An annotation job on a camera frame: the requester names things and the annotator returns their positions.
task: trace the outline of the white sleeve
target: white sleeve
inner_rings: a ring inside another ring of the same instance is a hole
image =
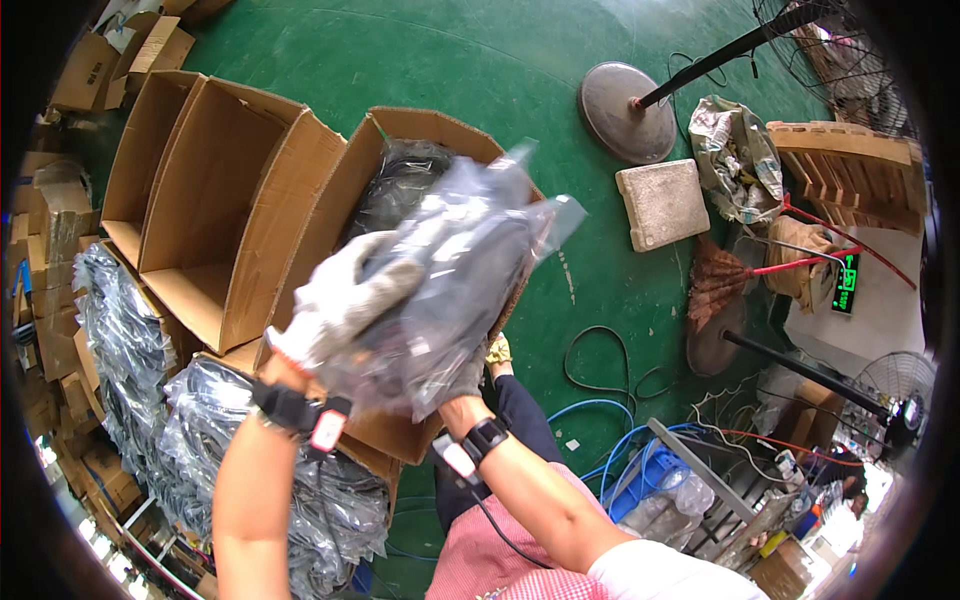
[[[657,541],[632,540],[604,553],[587,576],[615,600],[767,600],[746,578]]]

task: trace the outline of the fan base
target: fan base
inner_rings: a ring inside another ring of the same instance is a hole
[[[601,62],[587,72],[577,89],[584,125],[614,156],[631,164],[654,164],[673,150],[677,121],[668,102],[646,109],[630,106],[657,89],[650,77],[624,62]]]
[[[740,346],[723,338],[724,331],[743,334],[746,329],[746,304],[737,296],[710,319],[699,333],[693,323],[686,335],[686,362],[690,370],[702,377],[713,377],[725,371],[736,358]]]

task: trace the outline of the dark pants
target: dark pants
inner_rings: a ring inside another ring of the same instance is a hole
[[[510,433],[522,444],[536,452],[548,463],[563,463],[564,457],[557,448],[553,431],[546,422],[537,401],[520,385],[513,375],[500,375],[493,382],[497,393],[497,413],[510,428]],[[476,504],[473,496],[456,486],[451,477],[434,468],[437,489],[437,517],[444,534],[450,531],[453,520]],[[491,494],[487,486],[477,491],[481,499]]]

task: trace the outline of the green exit sign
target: green exit sign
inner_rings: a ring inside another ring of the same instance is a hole
[[[833,306],[838,313],[849,315],[853,310],[853,295],[856,293],[857,269],[860,267],[860,255],[845,256],[847,268],[837,274],[836,289],[833,290]]]

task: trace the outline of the green epoxy floor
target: green epoxy floor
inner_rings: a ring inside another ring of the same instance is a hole
[[[183,68],[305,102],[344,137],[368,107],[388,105],[441,110],[508,148],[524,136],[539,140],[531,170],[536,184],[547,196],[573,195],[590,216],[564,245],[563,259],[555,255],[536,270],[507,324],[516,374],[547,415],[598,397],[571,385],[561,364],[577,332],[604,324],[626,341],[631,385],[657,365],[662,371],[641,391],[676,384],[640,405],[637,424],[651,416],[672,424],[685,420],[689,404],[706,391],[735,387],[764,365],[741,355],[721,377],[705,380],[689,373],[683,329],[693,240],[644,254],[632,251],[613,180],[629,165],[589,137],[577,115],[575,91],[584,74],[605,60],[630,62],[663,82],[672,52],[708,54],[755,26],[750,0],[236,0],[207,26],[191,31],[197,43]],[[685,66],[674,60],[674,72]],[[725,88],[707,78],[683,88],[676,98],[681,126],[685,129],[699,98],[710,93],[746,104],[765,121],[830,118],[769,48],[756,51],[756,63],[759,79],[747,60],[736,60],[724,67]],[[119,133],[123,118],[115,111],[97,120]],[[84,154],[112,156],[108,146],[115,147],[118,135],[96,137],[100,141]],[[669,159],[689,156],[678,136]],[[102,198],[109,163],[90,162],[95,193]],[[727,224],[714,211],[711,222],[712,235],[722,241]],[[767,303],[762,291],[751,298],[751,333],[782,347],[766,324]],[[625,384],[622,352],[604,335],[578,345],[571,370],[597,385]],[[591,410],[589,420],[554,423],[559,444],[571,439],[581,444],[574,452],[562,446],[578,473],[623,433],[616,412]],[[432,495],[432,468],[404,470],[399,494]],[[429,506],[429,500],[402,501],[393,545],[437,555],[443,536],[435,516],[404,513]],[[403,598],[422,597],[433,572],[432,563],[402,557],[377,559],[374,568]],[[379,584],[373,591],[391,595]]]

